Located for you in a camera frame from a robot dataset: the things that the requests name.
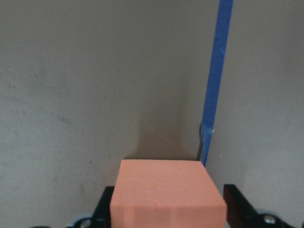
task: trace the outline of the blue line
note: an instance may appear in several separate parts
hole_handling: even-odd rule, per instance
[[[207,91],[201,125],[202,153],[200,161],[206,166],[217,109],[233,0],[220,0],[213,41]]]

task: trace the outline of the silver screw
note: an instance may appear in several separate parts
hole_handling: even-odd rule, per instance
[[[90,219],[86,219],[83,220],[80,224],[80,228],[89,228],[91,225],[91,220]]]
[[[272,215],[265,215],[264,216],[264,222],[267,223],[267,224],[275,224],[276,219]]]

